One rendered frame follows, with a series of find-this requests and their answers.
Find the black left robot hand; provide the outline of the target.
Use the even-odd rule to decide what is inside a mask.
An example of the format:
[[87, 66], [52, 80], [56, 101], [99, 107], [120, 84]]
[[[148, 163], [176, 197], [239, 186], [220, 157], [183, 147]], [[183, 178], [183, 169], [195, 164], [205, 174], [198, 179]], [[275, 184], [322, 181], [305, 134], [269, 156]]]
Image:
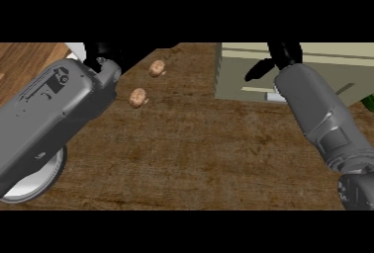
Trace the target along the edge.
[[121, 68], [121, 73], [139, 63], [139, 61], [158, 48], [171, 48], [176, 42], [84, 42], [86, 60], [83, 64], [96, 72], [101, 71], [98, 58], [112, 60]]

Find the green leafy item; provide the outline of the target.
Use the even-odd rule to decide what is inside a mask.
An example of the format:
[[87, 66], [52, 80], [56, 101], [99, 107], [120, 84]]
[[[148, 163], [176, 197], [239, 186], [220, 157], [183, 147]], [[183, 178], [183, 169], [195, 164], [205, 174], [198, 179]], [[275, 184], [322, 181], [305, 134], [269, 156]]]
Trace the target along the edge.
[[374, 113], [374, 94], [368, 95], [362, 100], [362, 105], [368, 109], [370, 112]]

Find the pale olive open drawer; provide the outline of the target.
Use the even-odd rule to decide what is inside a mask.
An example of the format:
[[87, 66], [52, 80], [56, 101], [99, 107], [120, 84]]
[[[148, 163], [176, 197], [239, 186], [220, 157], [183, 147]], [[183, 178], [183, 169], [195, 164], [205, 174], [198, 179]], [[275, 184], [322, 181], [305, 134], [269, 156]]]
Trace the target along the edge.
[[[302, 48], [303, 64], [322, 76], [346, 106], [374, 94], [374, 42], [303, 42]], [[217, 44], [216, 99], [268, 102], [266, 93], [278, 93], [278, 69], [260, 79], [245, 81], [244, 77], [254, 64], [269, 57], [263, 42]]]

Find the white item in drawer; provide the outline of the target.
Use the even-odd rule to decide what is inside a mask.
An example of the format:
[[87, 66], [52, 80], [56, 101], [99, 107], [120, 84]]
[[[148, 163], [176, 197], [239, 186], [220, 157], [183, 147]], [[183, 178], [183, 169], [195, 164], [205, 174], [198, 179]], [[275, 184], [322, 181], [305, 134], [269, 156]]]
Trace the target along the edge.
[[266, 101], [279, 103], [287, 102], [285, 98], [278, 93], [266, 93]]

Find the brown mushroom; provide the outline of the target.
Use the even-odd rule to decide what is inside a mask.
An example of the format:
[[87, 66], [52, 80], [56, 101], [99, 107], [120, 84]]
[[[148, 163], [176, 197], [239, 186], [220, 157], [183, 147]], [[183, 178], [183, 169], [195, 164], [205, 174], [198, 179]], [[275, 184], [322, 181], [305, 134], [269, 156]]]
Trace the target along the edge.
[[149, 102], [148, 93], [143, 88], [133, 90], [129, 97], [129, 104], [133, 109], [140, 108]]
[[155, 60], [149, 66], [149, 75], [152, 77], [160, 77], [166, 73], [166, 63], [161, 60]]

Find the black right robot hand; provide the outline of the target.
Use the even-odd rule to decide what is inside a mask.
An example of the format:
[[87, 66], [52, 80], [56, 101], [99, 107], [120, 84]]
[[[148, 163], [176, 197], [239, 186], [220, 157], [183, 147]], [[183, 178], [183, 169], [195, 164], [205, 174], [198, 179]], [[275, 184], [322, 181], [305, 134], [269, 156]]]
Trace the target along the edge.
[[250, 68], [244, 80], [260, 79], [266, 73], [278, 68], [282, 70], [290, 65], [303, 62], [303, 49], [297, 42], [269, 42], [271, 57], [262, 59]]

